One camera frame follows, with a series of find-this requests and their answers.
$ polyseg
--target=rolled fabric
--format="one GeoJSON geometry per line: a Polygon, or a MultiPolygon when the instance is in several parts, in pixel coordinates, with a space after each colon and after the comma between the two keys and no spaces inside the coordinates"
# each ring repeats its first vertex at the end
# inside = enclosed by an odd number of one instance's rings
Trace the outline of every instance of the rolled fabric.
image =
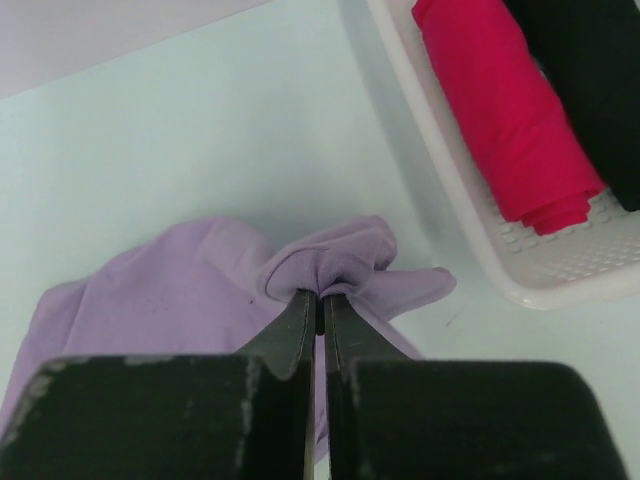
{"type": "Polygon", "coordinates": [[[507,221],[587,221],[604,184],[501,0],[420,0],[413,16],[471,155],[507,221]]]}
{"type": "Polygon", "coordinates": [[[505,0],[578,139],[628,211],[640,210],[640,11],[634,0],[505,0]]]}

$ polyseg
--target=black cloth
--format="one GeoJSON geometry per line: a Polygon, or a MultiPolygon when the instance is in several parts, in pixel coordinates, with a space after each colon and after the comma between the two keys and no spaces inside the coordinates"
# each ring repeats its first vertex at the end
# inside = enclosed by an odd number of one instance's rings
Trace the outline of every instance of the black cloth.
{"type": "Polygon", "coordinates": [[[640,11],[634,0],[504,0],[585,152],[640,210],[640,11]]]}

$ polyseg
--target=white plastic basket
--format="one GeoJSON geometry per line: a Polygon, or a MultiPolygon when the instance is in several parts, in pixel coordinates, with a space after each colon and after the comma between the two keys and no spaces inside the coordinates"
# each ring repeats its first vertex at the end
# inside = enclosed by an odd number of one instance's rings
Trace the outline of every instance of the white plastic basket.
{"type": "Polygon", "coordinates": [[[592,201],[589,223],[557,235],[538,237],[506,223],[431,68],[411,17],[415,0],[367,2],[440,181],[496,289],[543,310],[639,293],[640,214],[628,214],[605,193],[592,201]]]}

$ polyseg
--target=fabric fold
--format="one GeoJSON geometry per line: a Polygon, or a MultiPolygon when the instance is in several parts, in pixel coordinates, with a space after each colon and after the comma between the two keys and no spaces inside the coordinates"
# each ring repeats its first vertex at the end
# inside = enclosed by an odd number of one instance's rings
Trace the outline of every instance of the fabric fold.
{"type": "Polygon", "coordinates": [[[587,220],[604,184],[501,0],[420,0],[433,69],[504,218],[539,235],[587,220]]]}
{"type": "MultiPolygon", "coordinates": [[[[418,352],[388,321],[448,295],[455,279],[444,269],[388,271],[396,254],[393,233],[379,217],[351,219],[280,251],[229,217],[172,227],[91,277],[43,295],[0,408],[0,432],[30,377],[50,359],[232,353],[300,288],[320,296],[346,294],[365,320],[416,358],[418,352]]],[[[316,367],[319,458],[328,448],[322,356],[316,367]]]]}

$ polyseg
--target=garment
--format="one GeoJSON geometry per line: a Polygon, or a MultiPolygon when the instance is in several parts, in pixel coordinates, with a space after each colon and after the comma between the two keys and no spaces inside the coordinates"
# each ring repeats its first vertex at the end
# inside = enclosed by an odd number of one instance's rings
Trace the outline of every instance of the garment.
{"type": "Polygon", "coordinates": [[[501,0],[419,0],[413,16],[504,218],[540,235],[587,221],[604,184],[501,0]]]}
{"type": "MultiPolygon", "coordinates": [[[[374,328],[415,358],[417,351],[388,320],[446,296],[455,279],[444,269],[388,271],[396,253],[393,233],[379,217],[354,218],[280,252],[232,218],[177,225],[91,277],[43,295],[0,409],[0,432],[47,360],[231,353],[279,315],[297,289],[346,294],[374,328]]],[[[327,451],[323,359],[316,365],[317,458],[327,451]]]]}
{"type": "Polygon", "coordinates": [[[640,210],[640,11],[634,0],[505,0],[578,139],[628,211],[640,210]]]}

